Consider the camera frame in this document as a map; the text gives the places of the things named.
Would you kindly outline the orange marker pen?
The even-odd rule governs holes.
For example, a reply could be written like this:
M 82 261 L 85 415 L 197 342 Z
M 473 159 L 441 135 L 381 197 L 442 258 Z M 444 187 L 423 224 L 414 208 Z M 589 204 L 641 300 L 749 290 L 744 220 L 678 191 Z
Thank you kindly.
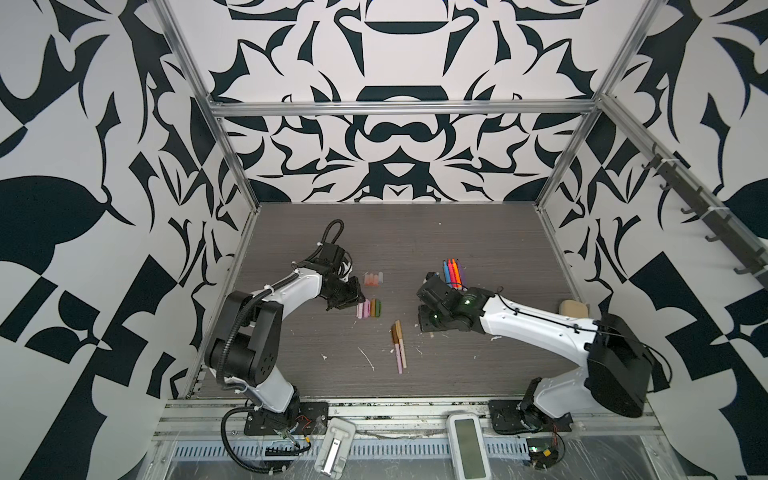
M 459 289 L 464 289 L 463 276 L 461 273 L 461 267 L 457 259 L 451 260 L 453 266 L 454 284 Z

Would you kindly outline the purple marker pen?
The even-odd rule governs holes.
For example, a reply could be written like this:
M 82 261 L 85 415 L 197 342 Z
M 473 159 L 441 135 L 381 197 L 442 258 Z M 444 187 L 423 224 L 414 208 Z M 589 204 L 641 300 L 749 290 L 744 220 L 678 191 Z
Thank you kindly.
M 458 259 L 455 260 L 455 263 L 456 263 L 456 268 L 457 268 L 457 276 L 459 277 L 459 282 L 462 285 L 465 285 L 466 284 L 466 273 L 465 273 L 465 271 L 463 269 L 463 266 L 462 266 L 461 262 Z

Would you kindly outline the blue marker pen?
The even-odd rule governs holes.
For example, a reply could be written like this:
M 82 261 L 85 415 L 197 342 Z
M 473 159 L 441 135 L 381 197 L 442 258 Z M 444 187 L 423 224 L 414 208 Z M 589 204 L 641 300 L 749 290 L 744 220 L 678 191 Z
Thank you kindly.
M 443 261 L 443 272 L 444 272 L 444 278 L 446 283 L 452 287 L 453 286 L 453 280 L 451 278 L 452 270 L 449 267 L 449 264 L 446 260 Z

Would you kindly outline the red pink marker pen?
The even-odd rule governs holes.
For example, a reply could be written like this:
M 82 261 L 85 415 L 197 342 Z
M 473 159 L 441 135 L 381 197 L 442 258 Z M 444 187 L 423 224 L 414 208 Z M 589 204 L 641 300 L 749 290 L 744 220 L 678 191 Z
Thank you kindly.
M 454 289 L 458 289 L 460 287 L 460 282 L 457 281 L 454 265 L 452 259 L 446 260 L 446 266 L 448 270 L 448 277 L 451 281 L 451 286 Z

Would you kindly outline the gold tan marker pen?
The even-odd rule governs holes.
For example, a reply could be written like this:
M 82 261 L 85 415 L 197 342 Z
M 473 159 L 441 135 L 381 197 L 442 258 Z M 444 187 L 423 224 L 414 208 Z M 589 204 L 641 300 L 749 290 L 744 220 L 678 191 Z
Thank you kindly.
M 400 320 L 396 320 L 394 326 L 395 326 L 396 337 L 397 337 L 398 345 L 399 345 L 399 349 L 400 349 L 400 358 L 401 358 L 402 368 L 406 369 L 407 368 L 407 360 L 406 360 L 406 354 L 405 354 L 405 347 L 404 347 L 404 339 L 403 339 L 403 332 L 402 332 L 401 321 Z

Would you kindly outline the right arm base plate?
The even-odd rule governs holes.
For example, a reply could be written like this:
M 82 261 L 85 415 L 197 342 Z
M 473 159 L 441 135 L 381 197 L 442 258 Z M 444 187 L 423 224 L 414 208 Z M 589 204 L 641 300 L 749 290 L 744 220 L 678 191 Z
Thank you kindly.
M 500 435 L 525 433 L 571 432 L 573 419 L 570 414 L 552 418 L 536 406 L 521 406 L 522 400 L 490 400 L 488 402 L 492 429 Z

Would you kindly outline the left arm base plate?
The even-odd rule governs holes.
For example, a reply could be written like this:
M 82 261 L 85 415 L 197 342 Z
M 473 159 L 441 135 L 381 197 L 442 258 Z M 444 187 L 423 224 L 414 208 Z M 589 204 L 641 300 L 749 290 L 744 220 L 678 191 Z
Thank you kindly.
M 327 402 L 300 401 L 291 404 L 284 413 L 253 407 L 246 415 L 244 434 L 267 436 L 288 430 L 291 434 L 308 435 L 328 419 L 328 413 Z

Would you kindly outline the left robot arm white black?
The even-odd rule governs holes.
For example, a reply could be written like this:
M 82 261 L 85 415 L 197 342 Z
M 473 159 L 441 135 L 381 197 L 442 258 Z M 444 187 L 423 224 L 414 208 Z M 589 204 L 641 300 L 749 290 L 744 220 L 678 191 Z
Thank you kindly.
M 364 300 L 345 249 L 322 242 L 284 278 L 254 292 L 230 293 L 204 354 L 223 391 L 235 391 L 272 414 L 297 415 L 297 388 L 277 366 L 283 321 L 315 299 L 346 309 Z

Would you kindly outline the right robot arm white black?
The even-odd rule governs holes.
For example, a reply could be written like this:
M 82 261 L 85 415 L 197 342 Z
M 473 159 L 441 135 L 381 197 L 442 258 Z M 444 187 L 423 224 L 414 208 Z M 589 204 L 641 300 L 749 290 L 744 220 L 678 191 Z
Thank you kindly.
M 454 287 L 429 273 L 417 291 L 424 333 L 458 330 L 521 341 L 557 354 L 574 369 L 533 379 L 516 419 L 533 431 L 570 414 L 602 408 L 626 418 L 645 410 L 660 353 L 620 317 L 572 317 L 529 307 L 477 287 Z

